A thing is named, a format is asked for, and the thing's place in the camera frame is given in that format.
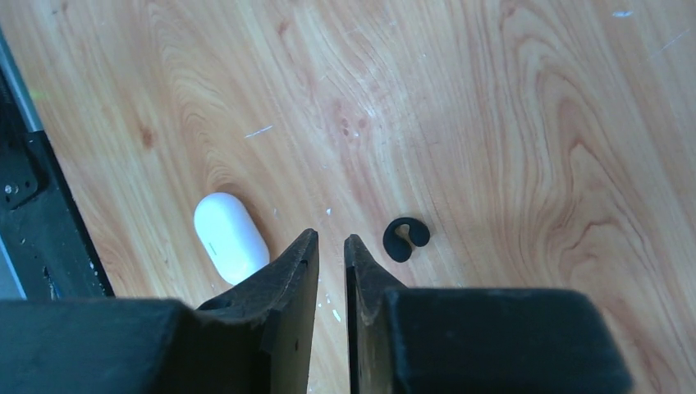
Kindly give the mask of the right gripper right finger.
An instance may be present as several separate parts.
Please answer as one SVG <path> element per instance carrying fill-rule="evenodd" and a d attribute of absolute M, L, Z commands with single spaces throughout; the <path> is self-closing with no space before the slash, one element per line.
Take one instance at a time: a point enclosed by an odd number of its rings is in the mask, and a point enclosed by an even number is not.
<path fill-rule="evenodd" d="M 344 244 L 353 393 L 628 393 L 634 380 L 584 294 L 407 287 Z"/>

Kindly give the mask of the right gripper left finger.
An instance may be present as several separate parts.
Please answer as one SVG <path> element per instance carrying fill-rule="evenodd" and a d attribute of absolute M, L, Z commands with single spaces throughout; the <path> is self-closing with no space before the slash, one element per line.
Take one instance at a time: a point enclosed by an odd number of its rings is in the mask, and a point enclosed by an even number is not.
<path fill-rule="evenodd" d="M 175 299 L 1 303 L 4 393 L 304 393 L 318 233 L 198 308 Z"/>

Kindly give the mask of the black earbud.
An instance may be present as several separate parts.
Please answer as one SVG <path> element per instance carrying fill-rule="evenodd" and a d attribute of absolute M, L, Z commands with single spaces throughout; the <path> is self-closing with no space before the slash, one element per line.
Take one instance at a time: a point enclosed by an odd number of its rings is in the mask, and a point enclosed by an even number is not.
<path fill-rule="evenodd" d="M 428 226 L 409 217 L 391 221 L 382 235 L 382 245 L 387 255 L 397 263 L 410 259 L 414 247 L 426 246 L 431 238 Z"/>

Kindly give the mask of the white earbud charging case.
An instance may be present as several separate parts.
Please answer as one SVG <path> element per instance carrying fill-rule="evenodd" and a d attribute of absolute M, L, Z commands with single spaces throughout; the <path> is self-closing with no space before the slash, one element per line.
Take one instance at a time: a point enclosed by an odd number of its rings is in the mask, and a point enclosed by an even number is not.
<path fill-rule="evenodd" d="M 220 277 L 232 286 L 270 263 L 270 252 L 244 204 L 234 195 L 205 196 L 194 212 L 196 234 Z"/>

